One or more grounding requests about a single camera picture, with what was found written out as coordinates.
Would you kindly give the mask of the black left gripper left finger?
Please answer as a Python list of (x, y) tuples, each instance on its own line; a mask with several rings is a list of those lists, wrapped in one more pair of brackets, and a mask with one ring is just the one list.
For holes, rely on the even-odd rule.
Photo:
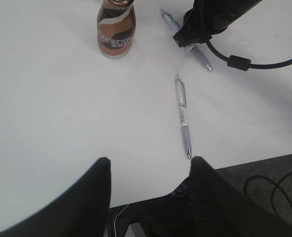
[(58, 198), (0, 237), (102, 237), (110, 196), (110, 160), (99, 158)]

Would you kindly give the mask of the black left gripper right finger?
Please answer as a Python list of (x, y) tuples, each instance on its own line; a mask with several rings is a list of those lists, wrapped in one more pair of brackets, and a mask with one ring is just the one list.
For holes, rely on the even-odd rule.
[(185, 200), (151, 208), (159, 237), (292, 237), (292, 225), (239, 193), (202, 158), (191, 160)]

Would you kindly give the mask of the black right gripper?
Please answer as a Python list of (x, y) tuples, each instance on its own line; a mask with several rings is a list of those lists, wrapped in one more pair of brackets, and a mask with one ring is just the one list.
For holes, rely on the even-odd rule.
[(258, 3), (260, 0), (195, 0), (183, 17), (182, 27), (191, 40), (203, 44)]

